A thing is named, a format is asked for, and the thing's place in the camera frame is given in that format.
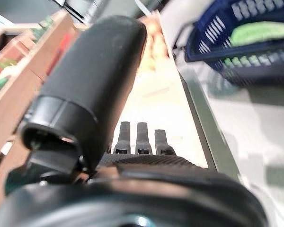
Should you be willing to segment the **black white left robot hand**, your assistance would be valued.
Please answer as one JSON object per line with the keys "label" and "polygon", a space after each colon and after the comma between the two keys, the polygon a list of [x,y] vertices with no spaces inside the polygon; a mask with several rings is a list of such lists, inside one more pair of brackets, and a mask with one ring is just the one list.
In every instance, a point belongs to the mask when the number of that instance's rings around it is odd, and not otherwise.
{"label": "black white left robot hand", "polygon": [[108,154],[146,44],[133,18],[103,19],[75,41],[20,125],[29,149],[5,181],[0,227],[267,227],[241,183],[159,151]]}

